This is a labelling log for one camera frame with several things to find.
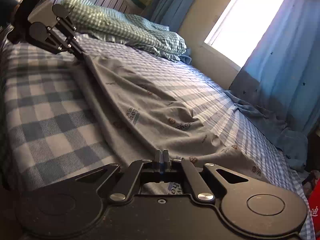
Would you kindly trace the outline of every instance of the metal knob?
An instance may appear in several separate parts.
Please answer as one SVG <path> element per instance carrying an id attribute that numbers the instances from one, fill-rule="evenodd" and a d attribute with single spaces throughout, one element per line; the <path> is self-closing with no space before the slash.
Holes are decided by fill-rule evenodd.
<path id="1" fill-rule="evenodd" d="M 197 198 L 203 201 L 209 201 L 213 199 L 213 195 L 210 193 L 200 193 Z"/>
<path id="2" fill-rule="evenodd" d="M 110 199 L 113 201 L 122 201 L 125 200 L 125 195 L 122 193 L 114 193 L 110 195 Z"/>

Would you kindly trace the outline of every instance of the blue fabric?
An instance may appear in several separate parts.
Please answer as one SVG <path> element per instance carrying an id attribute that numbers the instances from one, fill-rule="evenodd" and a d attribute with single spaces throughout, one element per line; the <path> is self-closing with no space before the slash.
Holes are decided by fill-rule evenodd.
<path id="1" fill-rule="evenodd" d="M 142 15 L 146 19 L 169 26 L 170 31 L 178 32 L 193 0 L 153 0 Z"/>
<path id="2" fill-rule="evenodd" d="M 190 65 L 192 60 L 190 57 L 190 54 L 191 54 L 191 48 L 187 48 L 186 52 L 183 53 L 181 56 L 179 56 L 179 58 L 184 64 Z"/>
<path id="3" fill-rule="evenodd" d="M 284 0 L 230 90 L 308 135 L 320 115 L 319 79 L 320 0 Z"/>
<path id="4" fill-rule="evenodd" d="M 225 91 L 239 111 L 252 122 L 260 132 L 287 158 L 290 168 L 303 171 L 307 161 L 308 139 L 297 131 L 292 131 L 285 121 L 278 120 L 272 111 L 256 106 Z"/>

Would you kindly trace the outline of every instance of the curtain fold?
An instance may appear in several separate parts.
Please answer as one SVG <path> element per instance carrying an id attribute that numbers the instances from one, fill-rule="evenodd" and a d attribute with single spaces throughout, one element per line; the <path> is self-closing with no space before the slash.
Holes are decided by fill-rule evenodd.
<path id="1" fill-rule="evenodd" d="M 308 135 L 320 116 L 320 0 L 284 0 L 230 90 Z"/>
<path id="2" fill-rule="evenodd" d="M 142 16 L 146 19 L 169 26 L 178 32 L 184 17 L 194 0 L 153 0 Z"/>

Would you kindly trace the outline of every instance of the bed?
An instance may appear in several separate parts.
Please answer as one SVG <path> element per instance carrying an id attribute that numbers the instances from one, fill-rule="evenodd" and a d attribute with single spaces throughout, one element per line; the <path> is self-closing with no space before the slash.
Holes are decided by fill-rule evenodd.
<path id="1" fill-rule="evenodd" d="M 118 59 L 182 101 L 225 145 L 236 144 L 254 159 L 272 184 L 297 193 L 308 205 L 284 155 L 199 70 L 87 34 L 77 40 L 89 55 Z M 12 188 L 33 190 L 119 161 L 73 80 L 68 68 L 73 59 L 67 52 L 53 55 L 26 43 L 6 42 L 2 48 L 0 160 Z M 31 136 L 30 130 L 37 132 Z M 59 142 L 67 146 L 57 151 Z M 301 236 L 315 239 L 310 212 Z"/>

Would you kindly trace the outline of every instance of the window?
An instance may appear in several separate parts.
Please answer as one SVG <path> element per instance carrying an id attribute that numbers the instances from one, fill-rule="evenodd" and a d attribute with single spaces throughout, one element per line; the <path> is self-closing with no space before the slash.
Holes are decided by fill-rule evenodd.
<path id="1" fill-rule="evenodd" d="M 282 2 L 231 0 L 204 42 L 243 67 Z"/>

